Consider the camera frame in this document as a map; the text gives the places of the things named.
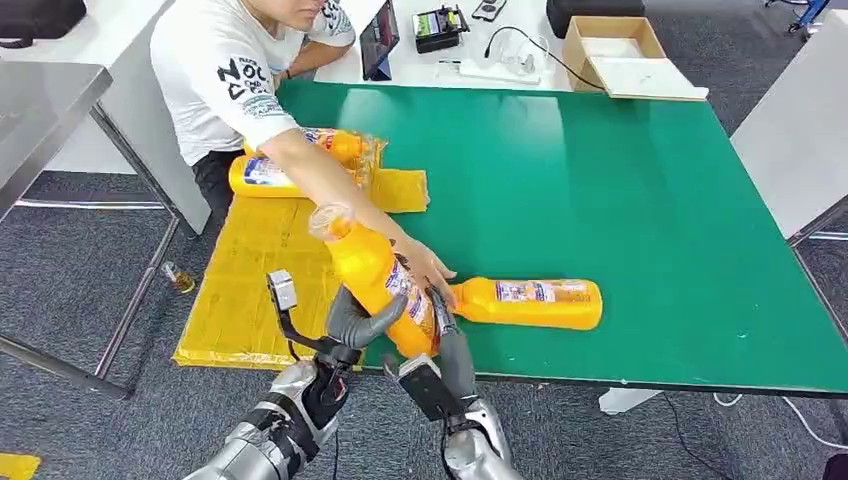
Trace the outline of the robot left hand grey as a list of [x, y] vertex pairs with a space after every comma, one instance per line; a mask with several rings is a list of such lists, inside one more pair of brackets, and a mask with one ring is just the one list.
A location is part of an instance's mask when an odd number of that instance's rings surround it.
[[327, 334], [352, 349], [364, 349], [403, 315], [407, 302], [407, 296], [399, 294], [377, 313], [370, 314], [342, 285], [328, 312]]

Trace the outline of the person's right hand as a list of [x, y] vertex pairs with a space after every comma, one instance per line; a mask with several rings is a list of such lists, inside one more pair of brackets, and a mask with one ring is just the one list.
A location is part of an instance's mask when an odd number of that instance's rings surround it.
[[421, 242], [403, 236], [389, 240], [398, 261], [412, 274], [422, 290], [432, 287], [442, 296], [449, 308], [456, 307], [456, 296], [448, 281], [457, 273]]

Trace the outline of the robot right hand grey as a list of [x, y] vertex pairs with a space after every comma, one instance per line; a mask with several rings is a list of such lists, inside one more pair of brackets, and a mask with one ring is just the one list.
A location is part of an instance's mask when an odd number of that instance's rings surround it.
[[434, 286], [428, 286], [425, 291], [430, 298], [437, 327], [442, 379], [458, 402], [458, 412], [464, 414], [478, 399], [473, 360], [466, 336], [440, 291]]

